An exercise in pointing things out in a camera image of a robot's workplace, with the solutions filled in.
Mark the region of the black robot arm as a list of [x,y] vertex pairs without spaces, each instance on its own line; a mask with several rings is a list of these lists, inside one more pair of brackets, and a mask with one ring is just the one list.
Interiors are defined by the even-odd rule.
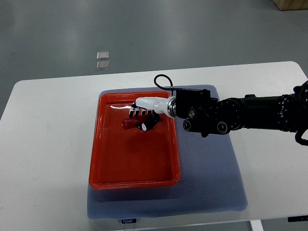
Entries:
[[211,97],[209,90],[169,87],[169,98],[140,97],[131,105],[129,117],[143,116],[136,126],[151,130],[160,115],[183,119],[188,132],[225,135],[242,128],[281,130],[295,133],[295,141],[306,146],[303,134],[308,129],[308,84],[295,86],[292,94],[243,98],[227,98],[219,101]]

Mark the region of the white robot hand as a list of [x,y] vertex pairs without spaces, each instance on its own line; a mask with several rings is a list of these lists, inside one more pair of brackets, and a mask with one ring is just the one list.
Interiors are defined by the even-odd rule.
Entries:
[[159,114],[165,114],[170,118],[176,118],[176,97],[139,97],[130,106],[129,118],[141,113],[141,123],[138,129],[149,131],[160,121]]

